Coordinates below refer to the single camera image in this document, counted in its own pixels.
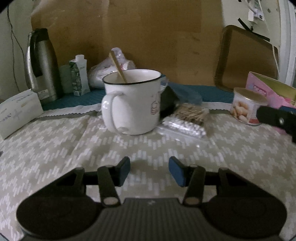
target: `wall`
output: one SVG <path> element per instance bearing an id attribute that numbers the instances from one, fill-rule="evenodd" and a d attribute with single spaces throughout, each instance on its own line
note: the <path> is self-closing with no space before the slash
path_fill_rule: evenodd
<path id="1" fill-rule="evenodd" d="M 221 0 L 224 16 L 224 25 L 236 25 L 242 27 L 237 21 L 241 18 L 249 27 L 250 23 L 247 20 L 248 7 L 244 2 L 238 0 Z M 261 1 L 265 17 L 267 19 L 270 33 L 263 22 L 259 22 L 254 26 L 254 31 L 261 35 L 270 37 L 271 42 L 276 46 L 280 46 L 280 18 L 277 0 L 262 0 Z M 10 19 L 12 21 L 14 32 L 19 40 L 24 52 L 27 46 L 27 36 L 32 30 L 30 23 L 30 14 L 32 11 L 32 0 L 14 0 L 10 5 Z M 12 73 L 12 44 L 10 39 L 10 25 L 7 20 L 7 12 L 3 11 L 0 14 L 0 99 L 7 99 L 17 94 L 17 88 L 14 82 Z M 15 43 L 15 74 L 20 90 L 27 89 L 21 51 Z"/>
<path id="2" fill-rule="evenodd" d="M 242 0 L 242 2 L 239 2 L 238 0 L 221 1 L 225 26 L 236 25 L 243 28 L 238 22 L 238 18 L 240 18 L 248 27 L 251 27 L 251 24 L 248 21 L 249 8 L 245 4 L 244 0 Z M 279 48 L 281 44 L 279 3 L 277 0 L 261 0 L 260 3 L 263 8 L 263 13 L 266 18 L 269 31 L 265 22 L 259 21 L 258 24 L 253 26 L 254 32 L 270 38 L 270 42 Z"/>
<path id="3" fill-rule="evenodd" d="M 32 31 L 30 14 L 32 0 L 15 0 L 9 7 L 10 20 L 14 33 L 24 52 L 27 46 L 27 37 Z M 10 38 L 10 24 L 7 19 L 7 10 L 0 13 L 0 99 L 7 99 L 18 93 L 12 72 L 12 42 Z M 20 91 L 27 89 L 24 76 L 24 64 L 19 46 L 14 40 L 15 75 Z"/>

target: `brown cardboard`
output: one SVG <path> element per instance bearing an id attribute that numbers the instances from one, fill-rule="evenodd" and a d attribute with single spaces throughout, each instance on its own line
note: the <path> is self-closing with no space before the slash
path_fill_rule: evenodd
<path id="1" fill-rule="evenodd" d="M 278 61 L 277 48 L 275 48 L 275 55 Z M 244 88 L 250 71 L 277 79 L 272 45 L 237 26 L 225 27 L 215 85 L 229 91 L 234 87 Z"/>
<path id="2" fill-rule="evenodd" d="M 220 1 L 35 0 L 32 28 L 48 28 L 59 66 L 84 54 L 88 69 L 119 47 L 138 68 L 171 81 L 213 85 Z"/>

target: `tissue box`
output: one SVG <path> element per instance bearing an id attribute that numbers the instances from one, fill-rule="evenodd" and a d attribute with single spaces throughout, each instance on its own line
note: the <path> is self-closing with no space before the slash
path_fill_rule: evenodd
<path id="1" fill-rule="evenodd" d="M 38 95 L 31 89 L 0 104 L 0 141 L 43 113 Z"/>

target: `white enamel mug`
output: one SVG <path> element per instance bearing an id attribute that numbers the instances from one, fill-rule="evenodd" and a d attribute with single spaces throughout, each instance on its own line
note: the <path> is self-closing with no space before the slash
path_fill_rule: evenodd
<path id="1" fill-rule="evenodd" d="M 140 135 L 153 130 L 159 121 L 160 76 L 149 69 L 124 71 L 128 83 L 118 72 L 103 78 L 106 95 L 102 116 L 107 129 L 114 133 Z"/>

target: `white bottle cap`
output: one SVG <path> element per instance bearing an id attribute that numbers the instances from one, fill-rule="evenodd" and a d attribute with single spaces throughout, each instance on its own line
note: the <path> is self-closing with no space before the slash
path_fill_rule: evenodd
<path id="1" fill-rule="evenodd" d="M 76 60 L 76 61 L 83 60 L 83 59 L 84 59 L 84 55 L 83 55 L 83 54 L 78 54 L 78 55 L 76 55 L 76 57 L 75 57 L 75 60 Z"/>

